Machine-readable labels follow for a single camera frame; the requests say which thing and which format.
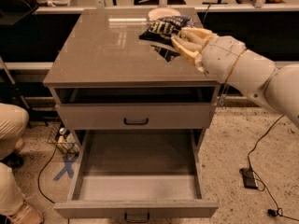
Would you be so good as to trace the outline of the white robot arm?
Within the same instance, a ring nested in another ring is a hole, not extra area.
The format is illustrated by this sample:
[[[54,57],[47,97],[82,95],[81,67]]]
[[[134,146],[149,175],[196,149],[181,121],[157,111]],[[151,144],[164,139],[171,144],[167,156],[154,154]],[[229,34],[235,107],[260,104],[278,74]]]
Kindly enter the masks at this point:
[[[299,64],[281,68],[229,36],[184,27],[171,35],[174,49],[206,77],[227,84],[256,105],[299,127]]]

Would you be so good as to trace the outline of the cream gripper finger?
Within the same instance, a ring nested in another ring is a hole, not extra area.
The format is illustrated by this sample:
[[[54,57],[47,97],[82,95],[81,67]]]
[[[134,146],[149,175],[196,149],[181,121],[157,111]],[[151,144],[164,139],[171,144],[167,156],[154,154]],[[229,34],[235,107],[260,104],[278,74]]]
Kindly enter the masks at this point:
[[[196,27],[183,27],[181,29],[181,32],[182,33],[191,32],[204,40],[209,40],[211,37],[215,35],[211,30],[205,28],[196,28]]]
[[[200,63],[200,45],[183,40],[178,35],[171,36],[175,50],[189,63]]]

